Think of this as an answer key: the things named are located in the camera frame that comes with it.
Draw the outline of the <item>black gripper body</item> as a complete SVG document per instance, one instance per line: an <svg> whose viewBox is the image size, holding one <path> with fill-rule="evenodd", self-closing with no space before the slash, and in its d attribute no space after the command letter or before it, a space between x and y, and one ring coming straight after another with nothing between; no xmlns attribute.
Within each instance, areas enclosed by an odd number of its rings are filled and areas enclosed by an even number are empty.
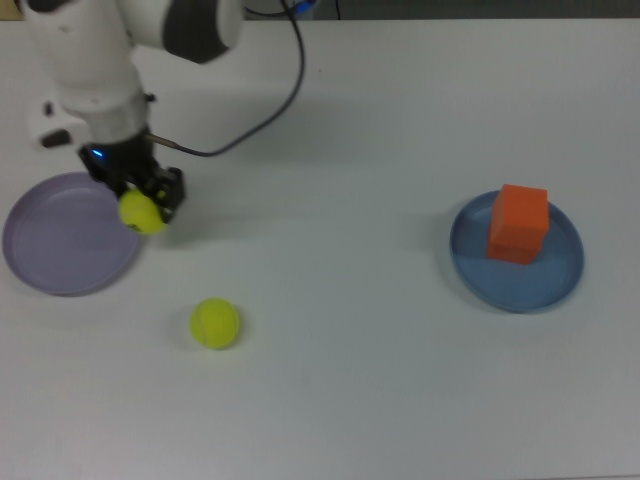
<svg viewBox="0 0 640 480"><path fill-rule="evenodd" d="M159 164L153 157L148 130L116 143L87 143L77 154L90 177L104 184L115 196L122 196L134 185L144 194L157 190Z"/></svg>

